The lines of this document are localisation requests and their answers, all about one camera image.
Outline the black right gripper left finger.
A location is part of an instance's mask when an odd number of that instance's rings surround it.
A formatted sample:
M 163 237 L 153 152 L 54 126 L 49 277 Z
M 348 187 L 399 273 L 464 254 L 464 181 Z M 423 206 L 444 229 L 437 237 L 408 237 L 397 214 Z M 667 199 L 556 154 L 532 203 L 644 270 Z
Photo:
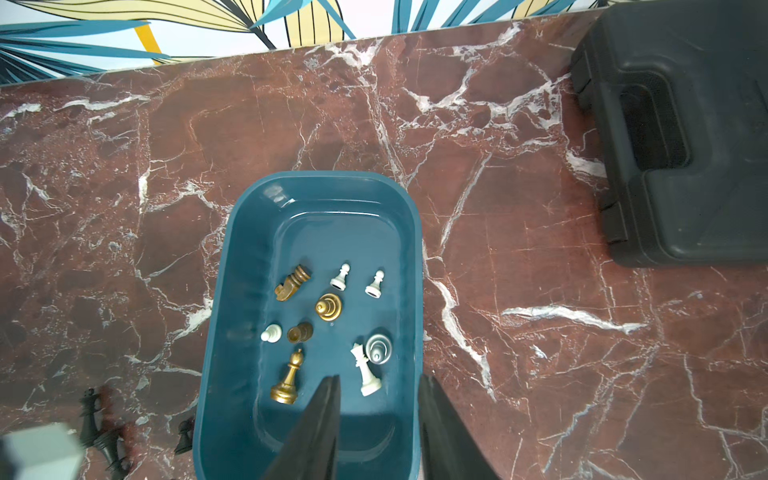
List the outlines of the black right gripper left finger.
M 335 479 L 341 381 L 325 377 L 263 479 Z

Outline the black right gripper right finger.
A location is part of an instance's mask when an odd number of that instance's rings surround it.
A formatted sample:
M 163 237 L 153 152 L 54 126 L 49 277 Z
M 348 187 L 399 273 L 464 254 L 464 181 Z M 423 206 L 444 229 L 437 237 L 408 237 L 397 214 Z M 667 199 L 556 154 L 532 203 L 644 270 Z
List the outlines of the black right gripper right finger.
M 433 376 L 420 378 L 418 409 L 425 479 L 498 479 Z

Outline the gold bishop chess piece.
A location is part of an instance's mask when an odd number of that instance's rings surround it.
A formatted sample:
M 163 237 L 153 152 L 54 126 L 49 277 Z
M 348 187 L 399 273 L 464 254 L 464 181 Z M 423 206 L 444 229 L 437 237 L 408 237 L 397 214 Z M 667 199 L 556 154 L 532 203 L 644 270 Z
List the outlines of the gold bishop chess piece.
M 270 390 L 270 398 L 281 404 L 293 404 L 297 397 L 296 377 L 304 362 L 302 348 L 296 349 L 287 364 L 288 372 L 284 378 Z

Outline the white queen chess piece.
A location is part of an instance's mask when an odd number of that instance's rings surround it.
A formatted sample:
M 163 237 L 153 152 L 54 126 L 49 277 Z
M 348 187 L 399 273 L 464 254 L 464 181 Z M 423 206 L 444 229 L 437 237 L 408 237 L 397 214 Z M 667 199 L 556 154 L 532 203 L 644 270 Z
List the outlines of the white queen chess piece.
M 382 382 L 373 374 L 368 366 L 369 359 L 364 353 L 364 347 L 361 344 L 354 343 L 350 352 L 355 357 L 356 366 L 360 370 L 362 379 L 361 394 L 367 397 L 380 390 Z

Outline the gold rook chess piece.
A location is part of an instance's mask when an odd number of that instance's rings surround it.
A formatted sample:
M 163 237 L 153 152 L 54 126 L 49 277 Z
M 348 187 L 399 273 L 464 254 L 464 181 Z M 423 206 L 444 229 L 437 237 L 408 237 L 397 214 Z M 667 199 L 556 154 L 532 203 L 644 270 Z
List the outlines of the gold rook chess piece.
M 313 325 L 309 322 L 302 322 L 291 327 L 286 334 L 286 338 L 292 344 L 298 344 L 308 341 L 314 333 Z

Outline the silver pawn chess piece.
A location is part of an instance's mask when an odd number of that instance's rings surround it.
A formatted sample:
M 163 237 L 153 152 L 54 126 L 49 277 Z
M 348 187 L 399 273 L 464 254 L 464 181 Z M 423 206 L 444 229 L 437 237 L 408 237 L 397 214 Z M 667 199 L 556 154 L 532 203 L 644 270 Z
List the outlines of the silver pawn chess piece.
M 392 341 L 384 334 L 372 335 L 365 344 L 366 356 L 375 365 L 387 363 L 392 356 L 392 352 Z

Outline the white pawn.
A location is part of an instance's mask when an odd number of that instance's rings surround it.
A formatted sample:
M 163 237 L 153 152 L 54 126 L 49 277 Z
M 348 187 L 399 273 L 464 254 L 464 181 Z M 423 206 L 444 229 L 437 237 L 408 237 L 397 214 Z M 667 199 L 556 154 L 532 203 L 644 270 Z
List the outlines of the white pawn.
M 262 342 L 277 343 L 282 338 L 282 328 L 279 324 L 273 323 L 268 325 L 260 335 Z
M 373 281 L 365 287 L 365 293 L 372 298 L 379 299 L 381 297 L 381 283 L 385 277 L 383 270 L 377 270 L 374 274 Z

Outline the gold pawn chess piece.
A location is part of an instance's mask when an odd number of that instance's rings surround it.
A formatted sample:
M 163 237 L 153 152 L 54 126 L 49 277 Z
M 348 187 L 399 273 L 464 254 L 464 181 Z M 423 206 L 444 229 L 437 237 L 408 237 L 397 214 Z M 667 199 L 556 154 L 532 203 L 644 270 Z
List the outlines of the gold pawn chess piece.
M 315 304 L 316 314 L 325 322 L 336 321 L 343 309 L 341 298 L 334 293 L 326 293 Z

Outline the white pawn chess piece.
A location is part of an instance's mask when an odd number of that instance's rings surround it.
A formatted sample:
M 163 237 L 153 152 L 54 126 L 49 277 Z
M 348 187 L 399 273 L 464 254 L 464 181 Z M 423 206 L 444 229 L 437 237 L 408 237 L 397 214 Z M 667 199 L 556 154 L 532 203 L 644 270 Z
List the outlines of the white pawn chess piece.
M 343 263 L 340 267 L 339 273 L 330 280 L 330 285 L 339 291 L 344 291 L 347 287 L 346 278 L 350 273 L 350 270 L 350 265 L 348 263 Z

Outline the teal plastic storage box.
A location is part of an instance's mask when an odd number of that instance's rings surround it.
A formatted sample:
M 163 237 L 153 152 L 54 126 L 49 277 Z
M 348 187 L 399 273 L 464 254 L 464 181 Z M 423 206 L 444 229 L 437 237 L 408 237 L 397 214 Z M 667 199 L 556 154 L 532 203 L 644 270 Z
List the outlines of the teal plastic storage box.
M 337 475 L 414 479 L 420 468 L 417 390 L 423 371 L 422 233 L 418 210 L 393 180 L 370 172 L 295 171 L 262 178 L 235 203 L 226 229 L 194 427 L 200 479 L 259 479 L 276 459 L 320 382 L 340 377 Z M 343 263 L 346 289 L 330 285 Z M 287 301 L 274 293 L 297 265 L 311 278 Z M 365 293 L 383 270 L 381 297 Z M 340 317 L 323 321 L 315 304 L 338 295 Z M 292 344 L 302 322 L 313 336 Z M 282 338 L 262 342 L 279 324 Z M 350 350 L 387 335 L 392 356 L 368 362 L 382 382 L 364 397 Z M 270 398 L 303 349 L 291 404 Z

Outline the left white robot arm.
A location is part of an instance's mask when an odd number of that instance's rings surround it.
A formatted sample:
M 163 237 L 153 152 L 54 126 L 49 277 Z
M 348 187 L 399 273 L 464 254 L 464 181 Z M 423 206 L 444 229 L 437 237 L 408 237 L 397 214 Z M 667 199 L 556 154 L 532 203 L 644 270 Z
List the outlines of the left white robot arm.
M 2 479 L 76 479 L 85 448 L 63 423 L 1 436 Z

